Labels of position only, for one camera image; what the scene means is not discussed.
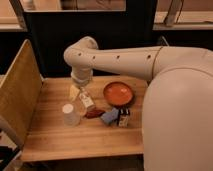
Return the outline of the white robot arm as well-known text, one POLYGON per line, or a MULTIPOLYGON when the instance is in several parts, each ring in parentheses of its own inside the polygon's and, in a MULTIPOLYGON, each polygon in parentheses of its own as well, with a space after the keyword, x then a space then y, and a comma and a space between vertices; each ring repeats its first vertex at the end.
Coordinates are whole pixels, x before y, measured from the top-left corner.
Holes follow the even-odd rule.
POLYGON ((64 60, 77 84, 94 69, 147 80, 142 105, 145 171, 213 171, 213 51, 154 46, 100 50, 84 37, 64 60))

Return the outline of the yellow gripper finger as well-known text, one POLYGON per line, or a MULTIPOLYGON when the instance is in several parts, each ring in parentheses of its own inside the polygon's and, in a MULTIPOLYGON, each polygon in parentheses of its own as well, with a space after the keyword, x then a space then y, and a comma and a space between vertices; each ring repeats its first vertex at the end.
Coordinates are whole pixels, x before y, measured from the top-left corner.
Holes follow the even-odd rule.
POLYGON ((69 98, 71 101, 74 101, 80 93, 80 89, 76 87, 75 85, 70 86, 70 93, 69 93, 69 98))

